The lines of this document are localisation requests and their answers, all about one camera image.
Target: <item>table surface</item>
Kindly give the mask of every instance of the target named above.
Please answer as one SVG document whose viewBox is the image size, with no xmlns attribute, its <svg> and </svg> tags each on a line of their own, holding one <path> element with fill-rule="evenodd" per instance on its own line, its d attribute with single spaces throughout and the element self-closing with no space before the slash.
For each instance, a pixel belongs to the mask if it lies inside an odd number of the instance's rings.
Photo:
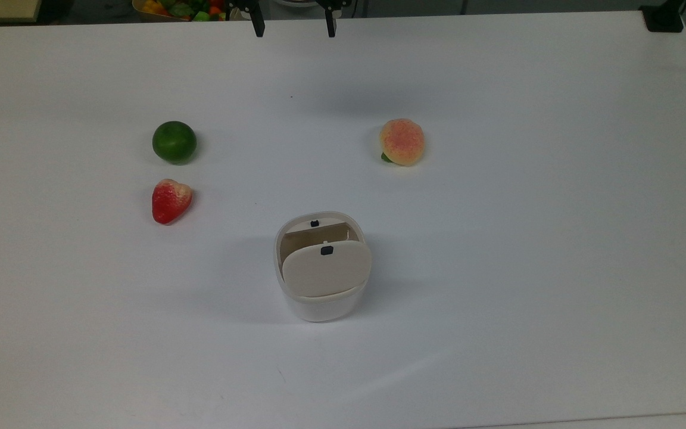
<svg viewBox="0 0 686 429">
<path fill-rule="evenodd" d="M 35 22 L 41 0 L 0 0 L 0 22 Z"/>
<path fill-rule="evenodd" d="M 379 159 L 410 117 L 423 160 Z M 186 166 L 152 131 L 188 122 Z M 195 189 L 161 226 L 155 183 Z M 324 324 L 275 233 L 373 271 Z M 0 28 L 0 428 L 686 412 L 686 32 L 639 12 Z"/>
</svg>

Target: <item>black device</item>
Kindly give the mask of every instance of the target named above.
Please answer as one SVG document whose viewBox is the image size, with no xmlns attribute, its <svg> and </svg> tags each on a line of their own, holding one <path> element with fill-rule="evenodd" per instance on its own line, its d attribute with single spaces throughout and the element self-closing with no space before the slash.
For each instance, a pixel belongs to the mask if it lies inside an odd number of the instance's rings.
<svg viewBox="0 0 686 429">
<path fill-rule="evenodd" d="M 686 8 L 686 0 L 666 0 L 660 6 L 640 6 L 643 17 L 645 17 L 645 26 L 653 33 L 681 33 L 684 29 L 684 24 L 681 22 L 681 8 L 684 3 Z"/>
<path fill-rule="evenodd" d="M 226 2 L 226 19 L 232 14 L 232 9 L 237 8 L 247 14 L 250 14 L 250 20 L 253 22 L 253 30 L 255 35 L 263 38 L 266 24 L 264 22 L 264 14 L 261 13 L 261 5 L 258 0 L 227 0 Z"/>
<path fill-rule="evenodd" d="M 316 0 L 316 3 L 325 9 L 325 21 L 327 21 L 327 35 L 335 37 L 338 25 L 335 23 L 333 14 L 341 13 L 344 6 L 351 5 L 351 0 Z"/>
</svg>

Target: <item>floor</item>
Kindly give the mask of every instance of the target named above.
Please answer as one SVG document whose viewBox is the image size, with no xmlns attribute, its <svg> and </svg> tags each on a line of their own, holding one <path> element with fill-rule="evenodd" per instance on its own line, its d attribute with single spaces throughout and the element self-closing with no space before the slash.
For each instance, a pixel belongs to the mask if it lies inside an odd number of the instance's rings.
<svg viewBox="0 0 686 429">
<path fill-rule="evenodd" d="M 323 17 L 322 9 L 289 8 L 275 0 L 260 0 L 266 19 L 307 19 Z M 366 0 L 358 0 L 355 16 L 360 17 Z M 426 16 L 459 14 L 462 0 L 369 0 L 368 17 Z M 468 14 L 536 13 L 561 11 L 627 11 L 640 5 L 657 5 L 659 0 L 469 0 Z M 346 8 L 350 17 L 352 9 Z M 139 17 L 130 0 L 74 0 L 63 24 L 136 22 Z"/>
</svg>

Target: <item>fruit basket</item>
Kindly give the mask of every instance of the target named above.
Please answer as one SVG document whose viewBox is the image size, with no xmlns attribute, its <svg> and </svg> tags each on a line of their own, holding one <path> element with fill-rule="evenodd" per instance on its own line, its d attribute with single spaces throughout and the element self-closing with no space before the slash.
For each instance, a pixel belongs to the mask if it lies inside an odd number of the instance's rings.
<svg viewBox="0 0 686 429">
<path fill-rule="evenodd" d="M 224 21 L 224 0 L 132 0 L 142 22 Z"/>
</svg>

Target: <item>container lid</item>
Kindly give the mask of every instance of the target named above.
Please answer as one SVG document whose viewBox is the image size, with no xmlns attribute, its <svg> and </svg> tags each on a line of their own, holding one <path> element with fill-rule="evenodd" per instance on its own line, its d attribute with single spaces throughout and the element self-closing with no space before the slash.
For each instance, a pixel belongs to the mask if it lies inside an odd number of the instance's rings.
<svg viewBox="0 0 686 429">
<path fill-rule="evenodd" d="M 359 241 L 335 241 L 303 247 L 282 264 L 288 290 L 314 298 L 351 290 L 367 281 L 372 253 Z"/>
</svg>

